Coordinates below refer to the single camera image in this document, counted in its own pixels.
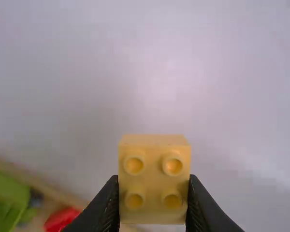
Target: white wall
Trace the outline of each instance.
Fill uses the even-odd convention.
[[[0,154],[91,199],[125,132],[185,134],[243,229],[290,231],[290,1],[1,0]]]

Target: green object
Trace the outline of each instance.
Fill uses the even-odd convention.
[[[36,214],[28,208],[30,187],[0,173],[0,232],[11,232],[19,222],[29,222]]]

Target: yellow lego brick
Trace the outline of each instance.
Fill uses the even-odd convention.
[[[182,135],[124,135],[118,146],[120,221],[184,224],[190,160]]]

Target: red object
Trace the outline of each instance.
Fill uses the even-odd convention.
[[[60,232],[69,225],[81,212],[74,208],[66,208],[52,214],[46,223],[44,229],[46,232]]]

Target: lego stud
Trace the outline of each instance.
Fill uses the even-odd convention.
[[[125,196],[125,206],[130,210],[138,210],[143,207],[145,197],[139,192],[127,192]]]
[[[170,155],[162,161],[162,169],[169,176],[177,176],[183,171],[183,162],[179,156]]]
[[[139,175],[144,169],[144,160],[141,156],[129,156],[124,160],[124,170],[130,175]]]
[[[183,198],[178,191],[171,191],[162,195],[162,205],[168,209],[179,209],[183,205]]]

